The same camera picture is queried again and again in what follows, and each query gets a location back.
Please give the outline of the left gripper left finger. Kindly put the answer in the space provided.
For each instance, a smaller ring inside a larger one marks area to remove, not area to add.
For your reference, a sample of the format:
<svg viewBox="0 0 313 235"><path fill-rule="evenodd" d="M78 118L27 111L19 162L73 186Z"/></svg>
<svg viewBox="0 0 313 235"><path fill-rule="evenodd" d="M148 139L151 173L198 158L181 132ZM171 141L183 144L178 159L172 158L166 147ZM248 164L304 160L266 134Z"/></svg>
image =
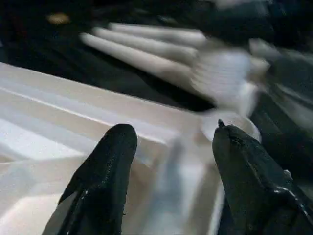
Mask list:
<svg viewBox="0 0 313 235"><path fill-rule="evenodd" d="M119 235L138 138L129 124L110 128L74 172L59 204L76 193L61 235Z"/></svg>

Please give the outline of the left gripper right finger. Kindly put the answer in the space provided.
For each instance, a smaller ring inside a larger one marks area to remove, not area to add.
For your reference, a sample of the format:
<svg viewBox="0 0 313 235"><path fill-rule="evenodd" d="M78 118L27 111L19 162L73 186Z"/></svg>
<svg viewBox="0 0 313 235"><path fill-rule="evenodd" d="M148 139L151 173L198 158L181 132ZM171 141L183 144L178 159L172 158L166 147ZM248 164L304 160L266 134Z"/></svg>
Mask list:
<svg viewBox="0 0 313 235"><path fill-rule="evenodd" d="M311 235L313 203L260 142L218 121L212 142L226 199L245 235Z"/></svg>

